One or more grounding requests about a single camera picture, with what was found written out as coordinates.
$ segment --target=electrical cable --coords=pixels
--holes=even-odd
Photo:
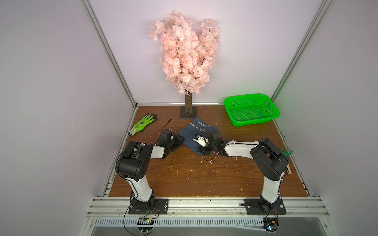
[[[130,193],[130,205],[129,205],[128,208],[126,209],[125,214],[123,215],[123,227],[125,228],[125,230],[126,230],[129,234],[131,234],[131,235],[133,235],[133,236],[147,236],[147,235],[149,235],[150,233],[152,233],[152,230],[150,230],[150,232],[149,232],[148,234],[140,234],[140,235],[137,235],[137,234],[133,234],[133,233],[131,233],[130,231],[128,231],[128,230],[126,229],[126,226],[125,226],[125,216],[126,216],[127,211],[129,210],[130,206],[131,206],[131,197],[132,197],[132,194],[133,194],[133,191],[131,191],[131,193]]]
[[[168,125],[168,123],[171,122],[171,120],[172,119],[169,119],[169,121],[166,123],[166,125],[161,129],[160,133],[164,130],[164,128]],[[160,140],[160,136],[159,136],[158,140],[155,142],[155,144],[158,144],[159,140]]]
[[[277,232],[277,231],[278,231],[278,228],[280,227],[280,219],[279,219],[279,217],[278,217],[278,212],[277,212],[277,211],[276,211],[276,215],[277,215],[277,229],[276,229],[275,232]]]
[[[151,215],[151,212],[153,212],[155,210],[155,206],[153,207],[153,209],[152,209],[152,211],[150,211],[150,213],[148,213],[147,215],[145,215],[145,216],[142,216],[141,218],[145,218],[146,216],[149,216],[149,215]]]
[[[159,206],[158,206],[158,205],[156,205],[156,207],[158,208],[158,216],[157,216],[157,217],[155,217],[155,218],[152,218],[152,219],[157,219],[157,218],[159,217],[159,215],[160,215],[160,208],[159,208]]]
[[[217,154],[214,154],[214,156],[210,159],[210,160],[206,160],[204,157],[203,157],[203,155],[202,155],[202,159],[203,160],[205,160],[205,161],[207,161],[207,162],[210,162],[210,161],[212,161],[213,159],[214,159],[214,157],[216,156]]]

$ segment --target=blue cloth bag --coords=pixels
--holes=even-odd
[[[193,140],[195,134],[199,134],[201,136],[205,136],[206,133],[215,130],[218,134],[220,130],[217,128],[206,124],[198,117],[195,117],[184,129],[180,129],[177,133],[178,136],[184,138],[183,144],[187,146],[193,152],[202,155],[199,151],[201,145]]]

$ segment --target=tree trunk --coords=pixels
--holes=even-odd
[[[185,113],[190,115],[192,113],[192,93],[185,95]]]

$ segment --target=pink flower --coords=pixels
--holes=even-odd
[[[182,94],[199,94],[209,81],[208,71],[215,64],[219,29],[215,21],[201,22],[199,36],[192,30],[192,21],[173,10],[163,22],[157,20],[148,32],[151,38],[161,42],[164,60],[159,64],[170,81]]]
[[[189,83],[190,80],[192,79],[192,76],[190,74],[187,74],[185,76],[181,76],[181,80],[184,82],[184,83]]]

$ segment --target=green and gray glove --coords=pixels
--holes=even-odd
[[[146,126],[157,120],[158,118],[154,114],[145,115],[140,121],[134,125],[134,127],[127,133],[133,136],[136,132],[142,131]]]

